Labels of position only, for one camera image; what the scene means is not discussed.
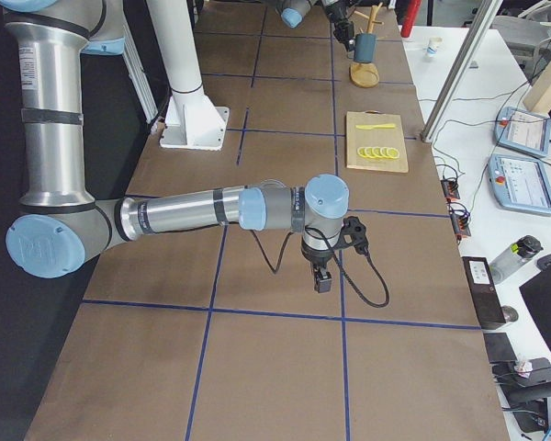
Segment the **red object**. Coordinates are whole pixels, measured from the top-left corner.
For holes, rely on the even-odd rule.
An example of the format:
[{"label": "red object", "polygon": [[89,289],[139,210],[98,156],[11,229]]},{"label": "red object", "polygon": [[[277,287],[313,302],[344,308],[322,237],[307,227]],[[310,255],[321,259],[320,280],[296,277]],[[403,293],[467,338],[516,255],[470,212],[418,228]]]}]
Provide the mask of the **red object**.
[{"label": "red object", "polygon": [[404,18],[404,24],[402,24],[402,31],[400,35],[405,39],[410,36],[412,32],[412,26],[416,21],[416,16],[419,15],[419,9],[421,8],[422,0],[410,0],[408,9],[406,11],[406,17]]}]

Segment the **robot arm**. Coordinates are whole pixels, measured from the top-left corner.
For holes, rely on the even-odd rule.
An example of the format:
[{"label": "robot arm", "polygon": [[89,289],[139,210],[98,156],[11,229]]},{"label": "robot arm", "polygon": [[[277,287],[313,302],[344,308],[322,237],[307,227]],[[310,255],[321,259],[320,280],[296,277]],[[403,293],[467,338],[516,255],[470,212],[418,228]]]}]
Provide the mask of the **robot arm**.
[{"label": "robot arm", "polygon": [[323,292],[331,284],[326,265],[333,250],[364,243],[365,227],[358,226],[358,232],[351,218],[343,219],[349,192],[333,175],[317,176],[306,188],[272,184],[96,201],[84,186],[79,53],[85,48],[91,53],[121,51],[121,0],[0,4],[8,8],[6,28],[18,41],[29,175],[28,192],[20,199],[26,214],[8,230],[6,245],[30,274],[64,276],[106,249],[142,235],[235,222],[247,230],[302,234],[302,253],[312,263],[315,289]]},{"label": "robot arm", "polygon": [[[349,21],[347,9],[357,3],[358,0],[322,0],[324,15],[334,25],[332,34],[342,43],[347,51],[352,51],[355,45],[354,24]],[[262,0],[263,3],[273,7],[282,17],[282,21],[290,28],[298,26],[310,9],[316,4],[316,0]]]},{"label": "robot arm", "polygon": [[302,234],[302,254],[312,263],[315,289],[325,292],[331,287],[326,265],[333,249],[354,246],[354,241],[344,239],[345,234],[352,235],[343,219],[348,200],[342,179],[319,175],[306,187],[267,182],[167,198],[98,201],[93,209],[79,212],[22,216],[8,230],[6,245],[27,272],[52,278],[142,235],[229,223],[245,230],[288,230]]}]

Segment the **table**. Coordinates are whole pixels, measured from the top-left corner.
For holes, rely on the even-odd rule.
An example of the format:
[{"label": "table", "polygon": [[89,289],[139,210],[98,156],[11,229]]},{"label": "table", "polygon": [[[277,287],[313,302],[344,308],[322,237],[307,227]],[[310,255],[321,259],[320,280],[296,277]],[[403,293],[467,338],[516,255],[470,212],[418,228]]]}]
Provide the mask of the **table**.
[{"label": "table", "polygon": [[[289,29],[264,5],[206,4],[195,38],[206,93],[231,107],[222,150],[168,151],[151,136],[128,191],[338,175],[389,306],[367,307],[332,265],[331,292],[313,292],[297,235],[275,277],[234,225],[121,245],[100,257],[29,441],[506,436],[394,13],[378,15],[382,80],[364,90],[313,12]],[[402,116],[407,174],[345,168],[344,116],[368,110]],[[286,233],[259,236],[272,256]],[[380,302],[364,259],[342,260]]]},{"label": "table", "polygon": [[[415,27],[410,38],[404,41],[412,78],[417,86],[417,95],[425,118],[433,108],[433,101],[430,100],[438,96],[466,33],[467,30],[464,28]],[[424,48],[430,37],[443,38],[442,46],[432,59],[424,54]],[[523,85],[526,78],[498,31],[488,32],[474,60],[478,63],[478,68],[470,69],[466,73],[455,97],[492,97],[512,92],[522,85],[510,96],[507,104],[513,107],[522,106],[522,97],[529,86]],[[490,100],[454,101],[444,120],[454,119],[470,124],[494,120],[500,106],[507,98],[509,98],[508,95]],[[545,250],[540,255],[549,254],[551,253],[551,218],[501,209],[491,194],[487,178],[483,177],[480,183],[479,177],[492,152],[516,154],[501,147],[494,150],[492,133],[493,123],[468,127],[449,122],[438,134],[434,143],[435,147],[453,155],[459,161],[460,169],[465,173],[459,178],[461,201],[469,209],[473,206],[472,237],[464,239],[459,246],[459,252],[461,255],[484,256],[490,261],[510,243],[526,234],[531,234],[544,246]],[[456,167],[452,159],[439,152],[435,154]],[[551,162],[551,148],[547,161]],[[551,167],[547,167],[546,172],[551,183]],[[519,359],[544,356],[551,361],[551,353],[526,309],[518,289],[524,281],[537,272],[538,269],[534,264],[528,264],[497,286],[500,303],[513,306],[520,314],[520,320],[517,323],[509,324],[503,330],[508,334]],[[514,418],[506,415],[506,419],[511,439],[514,441],[523,439]]]}]

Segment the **wooden cutting board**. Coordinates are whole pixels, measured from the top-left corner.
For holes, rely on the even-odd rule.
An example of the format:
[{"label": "wooden cutting board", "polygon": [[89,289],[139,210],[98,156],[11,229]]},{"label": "wooden cutting board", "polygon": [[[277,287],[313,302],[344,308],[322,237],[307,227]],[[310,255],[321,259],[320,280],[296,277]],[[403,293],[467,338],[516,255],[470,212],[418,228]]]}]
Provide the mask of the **wooden cutting board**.
[{"label": "wooden cutting board", "polygon": [[[378,172],[408,173],[408,157],[400,115],[347,112],[347,168]],[[357,126],[394,124],[392,129],[363,129]],[[359,156],[361,147],[394,147],[398,159],[367,159]]]}]

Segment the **black box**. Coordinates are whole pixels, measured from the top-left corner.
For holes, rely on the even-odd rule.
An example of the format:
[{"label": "black box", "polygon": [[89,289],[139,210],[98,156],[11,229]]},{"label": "black box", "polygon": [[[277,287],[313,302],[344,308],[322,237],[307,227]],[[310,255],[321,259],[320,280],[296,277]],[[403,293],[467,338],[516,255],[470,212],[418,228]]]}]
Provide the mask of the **black box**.
[{"label": "black box", "polygon": [[498,294],[494,287],[488,261],[484,257],[462,257],[467,284],[476,315],[483,329],[498,329],[506,323]]}]

